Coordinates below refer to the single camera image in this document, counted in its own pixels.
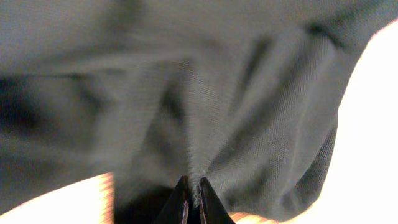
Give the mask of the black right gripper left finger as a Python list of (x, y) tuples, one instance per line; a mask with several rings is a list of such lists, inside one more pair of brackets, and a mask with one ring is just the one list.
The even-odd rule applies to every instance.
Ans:
[(190, 209), (188, 177), (181, 176), (153, 224), (187, 224)]

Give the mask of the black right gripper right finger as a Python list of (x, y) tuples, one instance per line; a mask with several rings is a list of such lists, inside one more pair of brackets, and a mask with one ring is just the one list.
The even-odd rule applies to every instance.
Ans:
[(201, 224), (235, 224), (206, 177), (199, 181)]

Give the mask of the black t-shirt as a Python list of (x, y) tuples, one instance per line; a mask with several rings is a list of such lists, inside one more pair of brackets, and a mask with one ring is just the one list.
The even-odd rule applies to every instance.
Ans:
[(117, 223), (181, 177), (278, 221), (319, 197), (338, 107), (394, 0), (1, 2), (1, 212), (104, 173)]

